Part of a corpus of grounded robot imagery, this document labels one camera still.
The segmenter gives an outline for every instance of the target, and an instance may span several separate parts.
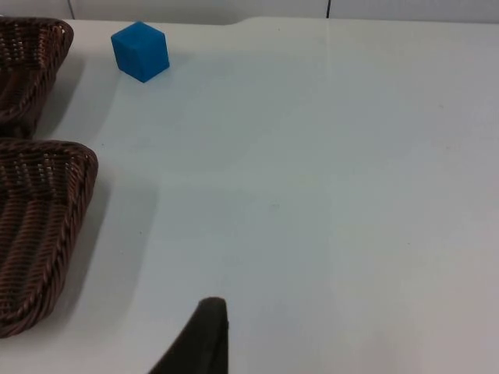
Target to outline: wicker basket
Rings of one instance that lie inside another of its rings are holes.
[[[72,41],[63,21],[0,17],[0,136],[33,136]]]
[[[0,139],[0,337],[51,313],[96,177],[80,144]]]

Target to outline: blue block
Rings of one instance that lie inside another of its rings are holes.
[[[143,22],[135,22],[114,34],[111,42],[119,69],[140,82],[170,66],[165,34]]]

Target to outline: brown wicker basket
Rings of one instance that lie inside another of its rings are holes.
[[[0,337],[51,313],[96,177],[80,144],[0,139]]]
[[[63,21],[0,17],[0,136],[33,136],[72,41]]]

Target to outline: white wall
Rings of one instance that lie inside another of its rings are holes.
[[[70,18],[65,0],[0,0],[0,14]]]
[[[331,17],[499,22],[499,0],[331,0]]]
[[[85,19],[226,24],[251,16],[325,17],[327,0],[73,0]]]

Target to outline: basket rim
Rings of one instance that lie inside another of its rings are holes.
[[[80,167],[84,170],[84,173],[82,174],[82,178],[79,180],[79,188],[76,190],[75,198],[73,199],[78,201],[83,196],[83,188],[86,186],[88,179],[91,178],[95,181],[97,178],[98,161],[97,155],[94,151],[83,144],[76,142],[10,138],[0,139],[0,153],[6,151],[16,151],[19,153],[49,152],[50,149],[55,146],[58,148],[59,153],[73,153],[69,152],[69,149],[78,150],[80,152],[80,160],[76,161],[76,163],[80,165]],[[44,297],[44,290],[52,282],[54,272],[57,270],[58,258],[62,255],[62,250],[67,245],[67,234],[70,230],[70,221],[73,217],[75,208],[76,206],[74,203],[68,203],[64,219],[61,222],[61,231],[57,241],[54,242],[52,253],[47,259],[41,281],[38,283],[37,287],[24,298],[25,302],[23,302],[18,308],[12,309],[7,313],[0,314],[0,327],[3,323],[14,323],[18,319],[22,319],[30,312],[34,305],[36,305],[38,300]]]
[[[45,18],[45,17],[0,17],[0,24],[2,23],[22,23],[22,24],[30,24],[30,25],[38,25],[40,28],[42,27],[51,27],[56,26],[63,30],[62,38],[61,38],[61,46],[63,58],[61,61],[57,61],[56,70],[62,64],[65,55],[69,52],[69,48],[71,47],[71,43],[74,38],[74,31],[72,27],[65,21],[56,18]],[[37,75],[37,80],[40,79],[43,74],[43,69],[40,70],[40,74]],[[37,88],[37,82],[34,83],[29,88],[29,93],[27,93],[24,98],[16,105],[13,105],[10,108],[0,110],[0,126],[1,127],[9,127],[12,120],[21,117],[24,113],[26,113],[30,107],[34,104],[34,101],[31,100],[33,95],[35,94],[35,90]]]

